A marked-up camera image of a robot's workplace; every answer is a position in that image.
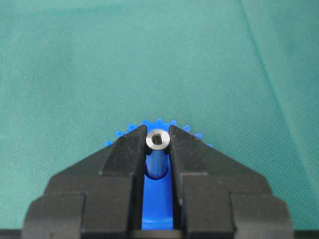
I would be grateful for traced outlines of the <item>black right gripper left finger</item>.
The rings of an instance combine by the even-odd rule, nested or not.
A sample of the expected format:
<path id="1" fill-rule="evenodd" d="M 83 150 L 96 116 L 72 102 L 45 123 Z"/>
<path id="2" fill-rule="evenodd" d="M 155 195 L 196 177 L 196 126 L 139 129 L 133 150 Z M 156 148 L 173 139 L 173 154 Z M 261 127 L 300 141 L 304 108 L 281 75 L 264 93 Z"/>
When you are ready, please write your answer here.
<path id="1" fill-rule="evenodd" d="M 126 239 L 142 227 L 142 125 L 52 176 L 27 211 L 24 239 Z"/>

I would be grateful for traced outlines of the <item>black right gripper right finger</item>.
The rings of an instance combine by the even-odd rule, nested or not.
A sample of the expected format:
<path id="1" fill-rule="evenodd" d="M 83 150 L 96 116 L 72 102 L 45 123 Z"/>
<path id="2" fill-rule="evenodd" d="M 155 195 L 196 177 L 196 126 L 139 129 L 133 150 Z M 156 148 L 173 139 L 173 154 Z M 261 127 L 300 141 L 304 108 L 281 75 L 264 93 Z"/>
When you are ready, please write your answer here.
<path id="1" fill-rule="evenodd" d="M 284 201 L 260 173 L 171 126 L 173 225 L 186 239 L 292 239 Z"/>

